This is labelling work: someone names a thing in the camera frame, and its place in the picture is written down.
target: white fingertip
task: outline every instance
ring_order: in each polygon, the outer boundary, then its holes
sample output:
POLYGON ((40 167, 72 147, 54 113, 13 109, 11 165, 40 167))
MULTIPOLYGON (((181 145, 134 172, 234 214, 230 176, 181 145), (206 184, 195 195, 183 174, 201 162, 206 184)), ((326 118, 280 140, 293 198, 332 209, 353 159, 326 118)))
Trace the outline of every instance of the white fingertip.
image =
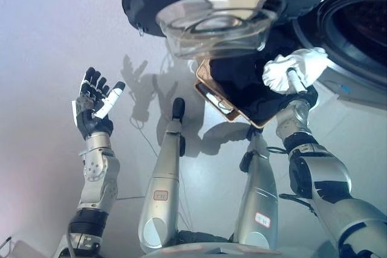
POLYGON ((289 82, 293 85, 297 93, 306 91, 305 86, 302 84, 301 79, 299 78, 294 69, 288 70, 287 75, 289 82))
POLYGON ((105 118, 105 116, 108 115, 109 111, 120 97, 121 93, 122 90, 119 88, 111 90, 109 96, 107 96, 107 98, 102 99, 103 106, 94 114, 94 116, 101 119, 105 118))
POLYGON ((78 123, 77 123, 77 103, 76 103, 75 100, 71 101, 71 107, 73 108, 73 117, 74 117, 75 126, 78 127, 78 123))

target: sticker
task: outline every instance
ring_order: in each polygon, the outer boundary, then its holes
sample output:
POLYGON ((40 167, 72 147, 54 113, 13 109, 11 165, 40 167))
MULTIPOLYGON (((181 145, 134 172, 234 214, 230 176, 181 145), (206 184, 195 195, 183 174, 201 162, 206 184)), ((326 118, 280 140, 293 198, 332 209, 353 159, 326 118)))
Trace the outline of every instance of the sticker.
POLYGON ((191 252, 202 250, 203 246, 201 244, 191 243, 191 244, 182 244, 179 246, 172 246, 162 249, 161 252, 165 254, 179 253, 179 252, 191 252))
POLYGON ((266 228, 270 228, 271 220, 269 217, 265 216, 264 214, 257 212, 257 214, 255 214, 255 221, 266 228))
POLYGON ((166 190, 155 190, 153 194, 153 199, 155 201, 167 201, 168 200, 168 192, 166 190))

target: red label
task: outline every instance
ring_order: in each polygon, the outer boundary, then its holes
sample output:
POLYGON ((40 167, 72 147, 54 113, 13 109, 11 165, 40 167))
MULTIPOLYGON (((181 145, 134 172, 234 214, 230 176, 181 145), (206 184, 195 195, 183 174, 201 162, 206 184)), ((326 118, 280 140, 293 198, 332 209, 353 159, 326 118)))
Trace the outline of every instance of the red label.
POLYGON ((167 201, 168 200, 168 191, 166 190, 155 190, 153 194, 153 199, 155 201, 167 201))

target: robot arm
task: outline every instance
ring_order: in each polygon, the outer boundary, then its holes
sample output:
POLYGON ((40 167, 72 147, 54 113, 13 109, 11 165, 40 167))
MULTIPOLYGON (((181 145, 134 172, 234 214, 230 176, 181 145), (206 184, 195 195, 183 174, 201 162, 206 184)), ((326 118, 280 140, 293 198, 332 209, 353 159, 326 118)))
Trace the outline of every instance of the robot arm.
POLYGON ((340 257, 387 257, 386 216, 351 196, 344 163, 321 146, 307 126, 309 110, 300 95, 277 114, 276 133, 288 152, 292 191, 309 201, 340 257))
POLYGON ((89 68, 83 78, 80 96, 73 102, 74 121, 86 141, 83 159, 85 185, 75 216, 69 223, 54 255, 57 257, 95 257, 102 243, 102 233, 117 196, 120 164, 110 145, 113 130, 108 112, 122 93, 125 84, 118 82, 109 94, 106 79, 89 68))

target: robot finger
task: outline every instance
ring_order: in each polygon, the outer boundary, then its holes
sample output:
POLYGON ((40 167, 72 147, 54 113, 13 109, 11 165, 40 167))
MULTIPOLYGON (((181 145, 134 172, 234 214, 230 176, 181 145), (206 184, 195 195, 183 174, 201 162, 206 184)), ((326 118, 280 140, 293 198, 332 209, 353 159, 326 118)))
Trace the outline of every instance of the robot finger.
POLYGON ((100 76, 101 76, 101 73, 98 71, 95 71, 90 81, 90 98, 92 98, 94 101, 97 98, 96 85, 100 76))
POLYGON ((122 94, 124 88, 125 84, 123 82, 117 82, 117 84, 115 84, 113 89, 110 91, 109 95, 102 100, 103 106, 94 113, 94 116, 101 119, 105 118, 105 116, 108 115, 109 111, 122 94))
POLYGON ((87 94, 89 92, 89 86, 92 76, 96 70, 93 67, 90 67, 87 69, 85 75, 83 76, 82 82, 80 83, 79 87, 79 94, 87 94))
POLYGON ((108 85, 103 87, 103 89, 102 89, 102 97, 103 98, 106 98, 106 95, 108 94, 109 89, 110 89, 110 87, 108 85))
POLYGON ((106 78, 105 77, 102 77, 99 82, 98 82, 98 85, 97 85, 97 89, 96 89, 96 101, 99 101, 101 100, 103 97, 102 97, 102 89, 103 89, 103 86, 104 84, 106 83, 106 78))

